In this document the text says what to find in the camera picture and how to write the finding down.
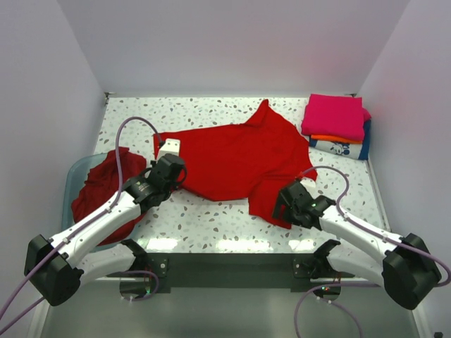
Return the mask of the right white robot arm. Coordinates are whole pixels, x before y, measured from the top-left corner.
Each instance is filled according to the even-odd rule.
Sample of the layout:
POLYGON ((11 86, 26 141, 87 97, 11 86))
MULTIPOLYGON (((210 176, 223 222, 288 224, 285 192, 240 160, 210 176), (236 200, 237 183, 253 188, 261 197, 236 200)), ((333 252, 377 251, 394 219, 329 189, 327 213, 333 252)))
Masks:
POLYGON ((442 278, 422 238, 379 229, 344 212, 327 196, 313 197, 300 180, 279 191, 273 217, 331 234, 302 264, 311 279, 334 272, 354 275, 384 288, 401 307, 414 310, 442 278))

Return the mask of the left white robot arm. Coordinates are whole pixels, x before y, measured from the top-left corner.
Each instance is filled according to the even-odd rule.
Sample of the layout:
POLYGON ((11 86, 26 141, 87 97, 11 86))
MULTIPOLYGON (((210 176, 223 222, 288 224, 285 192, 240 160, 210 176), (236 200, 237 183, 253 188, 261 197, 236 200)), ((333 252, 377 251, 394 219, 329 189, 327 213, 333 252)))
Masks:
POLYGON ((93 252, 110 234, 167 200, 187 177, 184 160, 166 154, 142 174, 128 179, 97 210, 47 239, 33 238, 27 247, 24 275, 51 306, 69 300, 83 285, 111 273, 141 275, 145 251, 126 239, 106 253, 93 252))

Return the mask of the bright red t-shirt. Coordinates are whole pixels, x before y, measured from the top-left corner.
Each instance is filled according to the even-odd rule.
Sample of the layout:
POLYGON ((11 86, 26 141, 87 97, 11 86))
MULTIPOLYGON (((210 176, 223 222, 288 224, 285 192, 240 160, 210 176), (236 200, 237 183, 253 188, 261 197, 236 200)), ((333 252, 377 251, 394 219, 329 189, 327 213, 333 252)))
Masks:
POLYGON ((285 229, 292 225, 273 217, 279 191, 302 173, 317 178, 308 141, 266 99, 245 123, 164 132, 161 138, 180 140, 184 189, 210 201, 247 199, 250 215, 285 229))

